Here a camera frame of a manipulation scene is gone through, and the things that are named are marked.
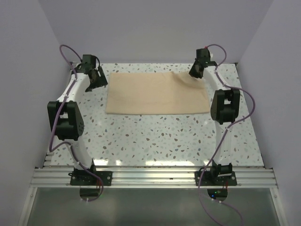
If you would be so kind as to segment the beige cloth wrap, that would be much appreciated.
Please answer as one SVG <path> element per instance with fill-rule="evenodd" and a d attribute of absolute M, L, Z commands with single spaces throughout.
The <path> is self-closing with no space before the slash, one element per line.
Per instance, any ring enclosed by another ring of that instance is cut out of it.
<path fill-rule="evenodd" d="M 205 84 L 188 72 L 111 73 L 106 113 L 199 114 L 210 111 Z"/>

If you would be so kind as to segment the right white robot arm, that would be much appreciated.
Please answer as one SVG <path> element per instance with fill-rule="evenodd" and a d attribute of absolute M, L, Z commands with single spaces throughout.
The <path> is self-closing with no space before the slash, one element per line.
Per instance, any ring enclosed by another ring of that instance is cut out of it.
<path fill-rule="evenodd" d="M 214 90 L 210 115 L 215 124 L 216 150 L 207 166 L 196 174 L 200 184 L 204 186 L 223 185 L 228 179 L 235 179 L 229 126 L 238 117 L 240 91 L 231 88 L 223 78 L 215 74 L 216 66 L 214 61 L 195 59 L 189 72 L 194 78 L 204 78 Z"/>

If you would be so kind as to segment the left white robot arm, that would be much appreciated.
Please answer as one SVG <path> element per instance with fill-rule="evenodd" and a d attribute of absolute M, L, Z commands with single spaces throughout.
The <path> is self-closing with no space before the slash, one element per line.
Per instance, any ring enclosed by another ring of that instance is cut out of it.
<path fill-rule="evenodd" d="M 72 70 L 71 79 L 63 94 L 47 104 L 51 139 L 49 151 L 53 152 L 62 145 L 69 147 L 74 168 L 83 170 L 81 179 L 87 185 L 94 184 L 98 179 L 92 157 L 87 153 L 82 135 L 84 121 L 79 110 L 79 102 L 86 92 L 108 84 L 101 66 L 89 72 Z"/>

